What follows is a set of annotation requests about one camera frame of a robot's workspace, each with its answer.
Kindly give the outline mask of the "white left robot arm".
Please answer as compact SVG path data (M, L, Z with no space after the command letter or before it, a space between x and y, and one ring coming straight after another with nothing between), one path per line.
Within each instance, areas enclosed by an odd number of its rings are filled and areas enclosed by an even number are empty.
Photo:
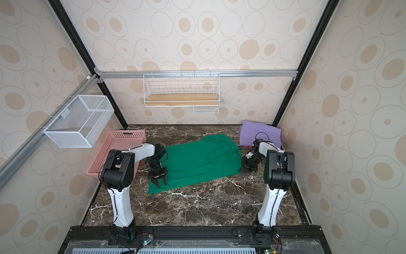
M114 219L111 229L114 237L135 239L135 221L130 201L135 163L146 159L149 164L148 178L159 187L159 180L167 183L167 168L161 161L163 157L167 158L168 154L161 144L144 143L131 149L109 151L99 173L99 180L107 188L112 200Z

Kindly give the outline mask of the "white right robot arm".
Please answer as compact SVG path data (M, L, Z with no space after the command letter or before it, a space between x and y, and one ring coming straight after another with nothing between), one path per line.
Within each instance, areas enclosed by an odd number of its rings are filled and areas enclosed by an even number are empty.
M265 198L256 216L256 232L272 233L282 198L295 180L295 156L267 140L255 139L245 156L225 135L206 137L201 141L167 147L159 161L167 173L150 178L149 193L158 193L215 179L250 173L265 162Z

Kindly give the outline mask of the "green t-shirt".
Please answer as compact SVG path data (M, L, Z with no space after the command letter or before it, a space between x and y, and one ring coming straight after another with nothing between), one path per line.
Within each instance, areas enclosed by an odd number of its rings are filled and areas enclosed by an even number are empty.
M150 183L149 194L236 175L242 166L241 149L225 134L166 147L166 152L161 163L167 168L167 183Z

